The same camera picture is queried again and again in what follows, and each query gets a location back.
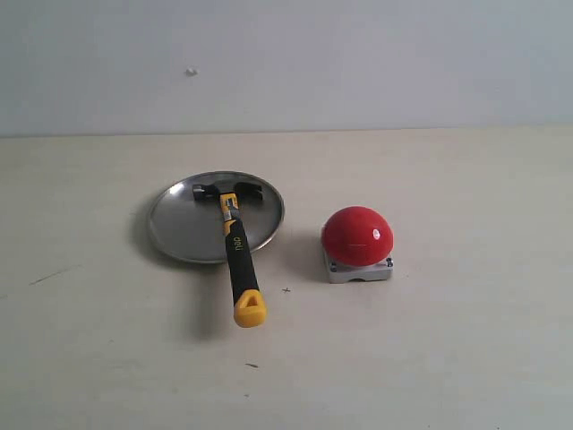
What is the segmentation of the red dome push button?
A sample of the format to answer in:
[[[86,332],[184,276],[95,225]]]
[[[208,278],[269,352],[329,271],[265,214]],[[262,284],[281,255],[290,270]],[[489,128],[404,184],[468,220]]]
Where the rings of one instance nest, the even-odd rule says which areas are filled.
[[[321,246],[331,284],[391,278],[393,231],[373,209],[350,206],[332,214],[321,229]]]

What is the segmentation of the black and yellow claw hammer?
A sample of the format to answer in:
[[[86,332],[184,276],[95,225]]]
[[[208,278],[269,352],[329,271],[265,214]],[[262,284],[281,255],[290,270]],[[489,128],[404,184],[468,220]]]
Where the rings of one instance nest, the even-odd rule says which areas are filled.
[[[211,184],[193,185],[192,195],[196,202],[218,200],[223,218],[235,323],[241,328],[262,325],[267,316],[267,307],[258,285],[239,208],[241,198],[261,202],[261,186],[245,181],[219,180]]]

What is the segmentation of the round stainless steel plate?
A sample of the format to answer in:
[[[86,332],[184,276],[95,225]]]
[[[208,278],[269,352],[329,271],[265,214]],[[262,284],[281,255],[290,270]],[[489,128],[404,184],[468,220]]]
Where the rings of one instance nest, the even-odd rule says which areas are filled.
[[[261,197],[241,197],[238,207],[250,250],[262,249],[277,234],[285,205],[278,190],[267,181],[244,172],[214,171],[184,178],[162,191],[150,205],[147,230],[158,251],[177,261],[223,263],[227,260],[223,215],[218,201],[197,202],[195,185],[220,180],[248,182],[261,188]]]

